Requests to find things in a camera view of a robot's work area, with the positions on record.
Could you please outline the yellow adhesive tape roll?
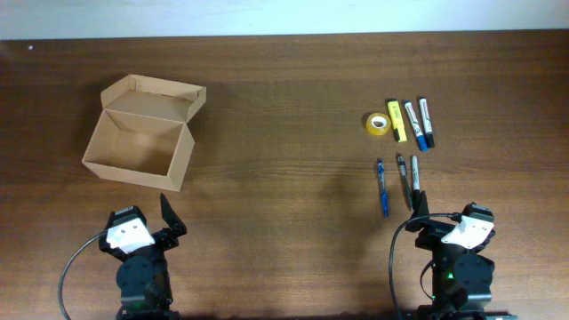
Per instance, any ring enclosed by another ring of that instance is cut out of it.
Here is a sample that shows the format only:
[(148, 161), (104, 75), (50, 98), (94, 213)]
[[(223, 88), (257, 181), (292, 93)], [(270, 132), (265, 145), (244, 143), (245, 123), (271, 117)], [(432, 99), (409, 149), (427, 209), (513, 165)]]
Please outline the yellow adhesive tape roll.
[(383, 136), (387, 134), (390, 127), (390, 118), (382, 113), (371, 113), (365, 121), (366, 130), (375, 136)]

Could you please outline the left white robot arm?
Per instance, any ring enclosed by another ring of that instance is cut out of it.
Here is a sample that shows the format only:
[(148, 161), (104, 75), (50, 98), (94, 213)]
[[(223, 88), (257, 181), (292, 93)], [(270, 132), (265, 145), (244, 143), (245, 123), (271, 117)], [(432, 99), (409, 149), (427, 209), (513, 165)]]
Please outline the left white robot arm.
[(161, 217), (167, 224), (148, 231), (141, 209), (130, 206), (109, 215), (99, 240), (99, 249), (121, 261), (116, 272), (121, 308), (118, 319), (180, 319), (171, 309), (172, 287), (165, 253), (179, 245), (187, 227), (166, 196), (160, 196)]

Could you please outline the brown cardboard box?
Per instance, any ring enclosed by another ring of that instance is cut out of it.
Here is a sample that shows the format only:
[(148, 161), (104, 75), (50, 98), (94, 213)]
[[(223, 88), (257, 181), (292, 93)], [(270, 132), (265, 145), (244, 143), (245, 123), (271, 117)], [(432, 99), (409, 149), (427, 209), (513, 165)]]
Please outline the brown cardboard box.
[(100, 100), (82, 163), (101, 179), (181, 190), (195, 145), (188, 122), (205, 104), (206, 88), (128, 75)]

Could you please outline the yellow highlighter marker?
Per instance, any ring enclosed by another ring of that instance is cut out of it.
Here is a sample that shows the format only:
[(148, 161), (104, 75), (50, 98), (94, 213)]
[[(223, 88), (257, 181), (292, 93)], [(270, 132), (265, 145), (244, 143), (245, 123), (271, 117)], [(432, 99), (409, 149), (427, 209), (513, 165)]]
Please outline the yellow highlighter marker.
[(397, 142), (407, 142), (404, 119), (397, 100), (387, 100), (387, 107)]

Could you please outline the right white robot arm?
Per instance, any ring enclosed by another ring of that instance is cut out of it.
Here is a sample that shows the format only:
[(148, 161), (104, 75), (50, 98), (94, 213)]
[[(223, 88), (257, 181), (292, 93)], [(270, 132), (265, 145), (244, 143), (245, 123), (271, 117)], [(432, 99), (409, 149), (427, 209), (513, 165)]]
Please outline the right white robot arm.
[(408, 232), (418, 234), (415, 246), (432, 253), (426, 269), (432, 271), (431, 303), (421, 305), (417, 319), (516, 319), (506, 311), (487, 312), (492, 300), (495, 264), (480, 252), (495, 235), (490, 209), (475, 203), (450, 215), (452, 224), (429, 212), (426, 193), (413, 191)]

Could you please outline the blue capped whiteboard marker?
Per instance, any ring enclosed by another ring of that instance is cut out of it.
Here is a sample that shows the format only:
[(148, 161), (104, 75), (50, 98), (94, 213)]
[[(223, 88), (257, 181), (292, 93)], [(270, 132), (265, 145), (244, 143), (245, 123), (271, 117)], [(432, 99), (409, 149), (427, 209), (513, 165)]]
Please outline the blue capped whiteboard marker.
[(404, 101), (404, 107), (405, 107), (406, 114), (409, 118), (410, 124), (413, 128), (413, 132), (414, 132), (415, 138), (417, 140), (417, 144), (419, 146), (419, 149), (420, 149), (420, 151), (425, 152), (429, 149), (429, 147), (427, 145), (427, 141), (425, 139), (425, 136), (422, 132), (419, 120), (418, 120), (418, 118), (414, 112), (413, 104), (409, 100), (405, 100)]

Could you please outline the blue ballpoint pen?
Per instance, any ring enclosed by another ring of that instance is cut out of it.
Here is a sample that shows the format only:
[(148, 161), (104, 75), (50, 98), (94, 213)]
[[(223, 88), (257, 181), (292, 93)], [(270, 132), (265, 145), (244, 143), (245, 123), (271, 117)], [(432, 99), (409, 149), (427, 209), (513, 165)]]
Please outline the blue ballpoint pen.
[(381, 206), (382, 212), (385, 218), (389, 216), (389, 197), (385, 183), (385, 169), (383, 165), (383, 161), (379, 158), (377, 164), (377, 172), (378, 172), (378, 179), (381, 188)]

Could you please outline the black capped whiteboard marker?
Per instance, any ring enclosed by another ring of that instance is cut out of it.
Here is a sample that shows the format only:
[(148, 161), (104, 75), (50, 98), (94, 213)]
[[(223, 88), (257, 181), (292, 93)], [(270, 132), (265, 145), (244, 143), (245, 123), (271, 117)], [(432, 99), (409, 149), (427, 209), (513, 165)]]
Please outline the black capped whiteboard marker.
[(427, 99), (424, 97), (420, 97), (419, 98), (419, 105), (420, 105), (420, 110), (421, 110), (421, 118), (422, 118), (422, 122), (423, 122), (423, 127), (425, 130), (424, 135), (426, 138), (427, 146), (429, 148), (434, 148), (435, 147), (435, 141), (434, 141), (432, 123), (430, 120), (429, 106), (428, 106)]

